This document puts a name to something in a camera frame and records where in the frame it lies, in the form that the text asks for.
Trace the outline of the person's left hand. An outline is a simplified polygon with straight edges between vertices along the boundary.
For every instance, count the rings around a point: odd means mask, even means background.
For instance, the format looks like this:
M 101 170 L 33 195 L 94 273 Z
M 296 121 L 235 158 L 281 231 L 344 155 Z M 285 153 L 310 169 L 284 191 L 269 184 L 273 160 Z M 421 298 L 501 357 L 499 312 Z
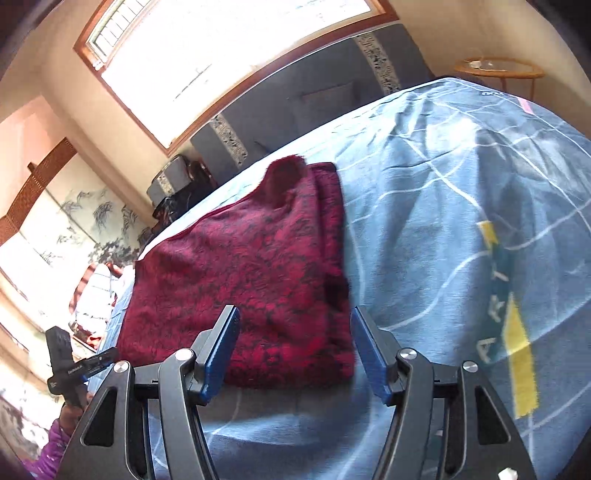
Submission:
M 88 392 L 86 395 L 86 406 L 92 401 L 93 394 Z M 84 408 L 77 407 L 72 405 L 70 402 L 65 402 L 62 405 L 60 415 L 58 418 L 58 422 L 60 428 L 64 431 L 65 434 L 68 436 L 72 436 L 79 420 L 81 419 L 86 406 Z

